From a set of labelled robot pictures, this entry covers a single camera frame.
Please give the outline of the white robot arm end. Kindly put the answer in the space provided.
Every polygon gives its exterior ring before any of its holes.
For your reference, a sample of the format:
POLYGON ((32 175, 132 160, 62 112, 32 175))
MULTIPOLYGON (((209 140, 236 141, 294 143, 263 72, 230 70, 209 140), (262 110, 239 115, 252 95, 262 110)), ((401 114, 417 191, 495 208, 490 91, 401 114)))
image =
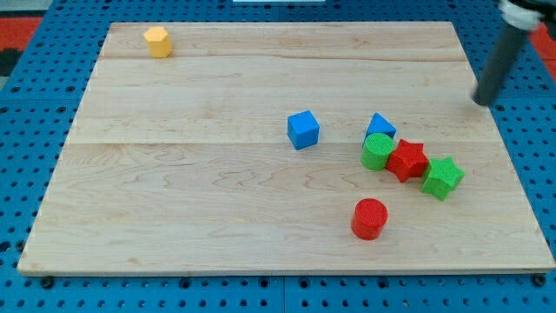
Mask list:
POLYGON ((535 30, 555 19, 555 0, 500 0, 502 18, 520 30, 535 30))

